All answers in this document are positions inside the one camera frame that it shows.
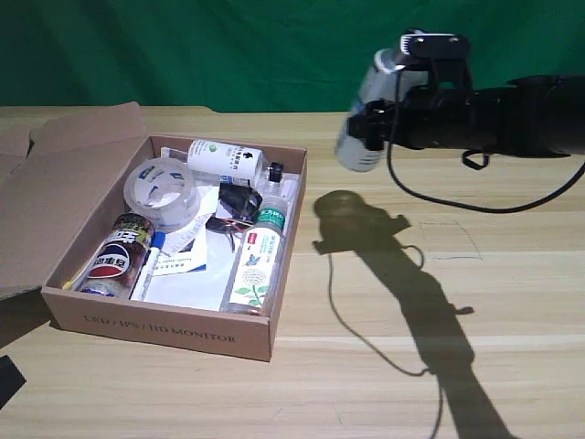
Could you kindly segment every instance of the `white paper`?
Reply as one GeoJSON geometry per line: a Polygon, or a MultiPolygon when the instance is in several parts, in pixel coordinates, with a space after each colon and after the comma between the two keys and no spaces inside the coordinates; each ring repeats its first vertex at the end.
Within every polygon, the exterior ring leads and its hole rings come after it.
{"type": "Polygon", "coordinates": [[[205,270],[207,264],[207,234],[201,228],[197,236],[180,252],[171,257],[159,256],[153,276],[205,270]]]}
{"type": "Polygon", "coordinates": [[[207,269],[201,272],[153,277],[145,302],[218,311],[228,285],[236,253],[229,239],[204,230],[207,235],[207,269]]]}
{"type": "Polygon", "coordinates": [[[181,252],[205,228],[207,220],[218,208],[219,185],[198,187],[197,191],[201,200],[199,212],[184,228],[166,235],[161,250],[162,260],[181,252]]]}

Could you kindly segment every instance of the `box lid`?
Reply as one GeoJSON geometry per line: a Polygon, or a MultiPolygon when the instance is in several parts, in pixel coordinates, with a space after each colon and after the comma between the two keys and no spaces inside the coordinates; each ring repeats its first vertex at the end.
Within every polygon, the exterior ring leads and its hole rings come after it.
{"type": "Polygon", "coordinates": [[[27,158],[30,129],[14,126],[0,133],[0,186],[27,158]]]}
{"type": "Polygon", "coordinates": [[[145,135],[131,102],[48,122],[26,159],[15,133],[0,136],[0,151],[9,153],[0,161],[8,168],[10,157],[20,160],[0,186],[0,296],[47,281],[145,135]]]}

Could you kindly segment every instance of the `green backdrop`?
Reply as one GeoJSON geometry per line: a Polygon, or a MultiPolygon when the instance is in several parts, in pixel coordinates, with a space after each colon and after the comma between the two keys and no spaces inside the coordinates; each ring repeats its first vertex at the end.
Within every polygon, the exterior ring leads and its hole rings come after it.
{"type": "Polygon", "coordinates": [[[401,31],[465,34],[477,87],[585,73],[585,0],[0,0],[0,105],[344,111],[401,31]]]}

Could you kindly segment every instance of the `clear packing tape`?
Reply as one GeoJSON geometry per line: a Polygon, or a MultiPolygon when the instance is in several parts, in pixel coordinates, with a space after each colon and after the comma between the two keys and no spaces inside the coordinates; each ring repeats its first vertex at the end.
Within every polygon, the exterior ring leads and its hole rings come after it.
{"type": "Polygon", "coordinates": [[[133,212],[165,233],[186,226],[199,210],[193,173],[174,158],[153,158],[137,166],[126,179],[124,198],[133,212]]]}

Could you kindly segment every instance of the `bottle cap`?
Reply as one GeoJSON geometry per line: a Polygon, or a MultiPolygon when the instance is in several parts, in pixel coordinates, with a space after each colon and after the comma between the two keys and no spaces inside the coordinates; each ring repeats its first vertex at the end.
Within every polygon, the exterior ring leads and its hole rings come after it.
{"type": "Polygon", "coordinates": [[[280,183],[282,180],[283,166],[282,163],[272,162],[268,168],[268,180],[274,183],[280,183]]]}

